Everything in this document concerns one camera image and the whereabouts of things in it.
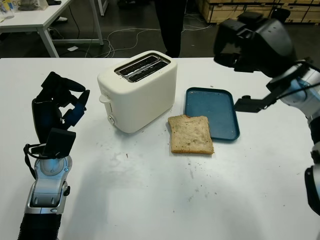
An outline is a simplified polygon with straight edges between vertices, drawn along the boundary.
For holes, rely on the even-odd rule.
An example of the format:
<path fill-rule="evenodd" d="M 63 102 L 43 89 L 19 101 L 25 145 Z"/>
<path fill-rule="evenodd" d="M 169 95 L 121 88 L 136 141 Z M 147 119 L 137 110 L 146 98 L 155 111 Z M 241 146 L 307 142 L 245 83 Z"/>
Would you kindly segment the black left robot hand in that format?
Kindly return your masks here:
<path fill-rule="evenodd" d="M 41 144 L 47 142 L 52 128 L 67 130 L 85 114 L 90 90 L 69 78 L 50 72 L 32 100 L 33 122 Z"/>

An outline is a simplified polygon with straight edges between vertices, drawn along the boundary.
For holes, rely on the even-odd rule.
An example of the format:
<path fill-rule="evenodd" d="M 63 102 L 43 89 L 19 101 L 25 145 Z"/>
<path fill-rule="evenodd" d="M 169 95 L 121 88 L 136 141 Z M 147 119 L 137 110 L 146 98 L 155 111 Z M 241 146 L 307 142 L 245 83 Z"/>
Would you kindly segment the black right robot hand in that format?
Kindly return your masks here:
<path fill-rule="evenodd" d="M 276 18 L 245 11 L 219 24 L 214 61 L 236 72 L 260 71 L 274 78 L 297 61 L 296 51 L 284 25 Z"/>

